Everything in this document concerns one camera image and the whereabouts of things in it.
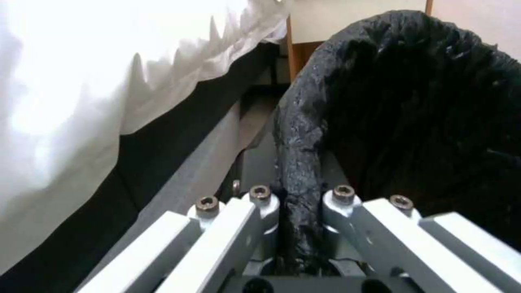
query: bed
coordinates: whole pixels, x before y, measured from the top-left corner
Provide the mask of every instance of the bed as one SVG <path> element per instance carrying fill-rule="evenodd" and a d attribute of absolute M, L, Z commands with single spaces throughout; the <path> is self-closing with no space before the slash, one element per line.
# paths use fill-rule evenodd
<path fill-rule="evenodd" d="M 233 105 L 274 62 L 263 42 L 280 38 L 290 1 L 31 5 L 0 16 L 0 291 L 72 291 L 153 218 L 165 182 L 188 186 L 208 147 L 230 149 L 215 139 L 237 139 Z"/>

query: trash bag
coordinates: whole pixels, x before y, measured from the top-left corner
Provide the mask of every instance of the trash bag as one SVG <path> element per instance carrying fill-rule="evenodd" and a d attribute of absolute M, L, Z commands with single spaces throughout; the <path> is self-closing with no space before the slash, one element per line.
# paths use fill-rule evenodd
<path fill-rule="evenodd" d="M 326 149 L 363 200 L 402 194 L 424 215 L 457 211 L 520 249 L 520 109 L 519 63 L 452 23 L 390 11 L 335 34 L 274 117 L 279 273 L 324 266 Z"/>

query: white bedsheet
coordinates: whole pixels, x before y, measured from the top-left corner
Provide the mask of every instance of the white bedsheet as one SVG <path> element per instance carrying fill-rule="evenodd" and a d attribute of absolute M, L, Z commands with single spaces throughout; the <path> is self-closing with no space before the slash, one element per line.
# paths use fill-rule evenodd
<path fill-rule="evenodd" d="M 120 134 L 224 75 L 291 1 L 0 0 L 0 274 L 89 199 Z"/>

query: hex socket bolt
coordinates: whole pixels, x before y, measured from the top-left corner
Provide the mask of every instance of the hex socket bolt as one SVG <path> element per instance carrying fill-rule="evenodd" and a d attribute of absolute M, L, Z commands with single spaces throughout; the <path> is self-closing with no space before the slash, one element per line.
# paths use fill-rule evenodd
<path fill-rule="evenodd" d="M 338 185 L 333 189 L 333 198 L 340 204 L 352 204 L 355 190 L 349 185 Z"/>
<path fill-rule="evenodd" d="M 256 185 L 250 189 L 250 201 L 255 205 L 268 205 L 271 200 L 271 190 L 265 185 Z"/>
<path fill-rule="evenodd" d="M 241 193 L 241 181 L 236 179 L 231 186 L 231 193 L 234 197 L 238 197 Z"/>
<path fill-rule="evenodd" d="M 408 197 L 395 194 L 389 198 L 389 202 L 404 215 L 410 217 L 414 209 L 414 203 Z"/>
<path fill-rule="evenodd" d="M 219 214 L 219 200 L 216 197 L 203 197 L 195 202 L 195 212 L 201 218 L 213 218 Z"/>

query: trash can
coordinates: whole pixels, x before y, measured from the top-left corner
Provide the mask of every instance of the trash can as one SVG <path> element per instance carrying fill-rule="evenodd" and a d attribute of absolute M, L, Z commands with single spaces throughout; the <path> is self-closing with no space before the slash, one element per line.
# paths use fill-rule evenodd
<path fill-rule="evenodd" d="M 418 11 L 353 23 L 323 43 L 280 101 L 275 185 L 284 274 L 317 274 L 320 156 L 363 200 L 403 194 L 457 211 L 521 249 L 521 66 Z"/>

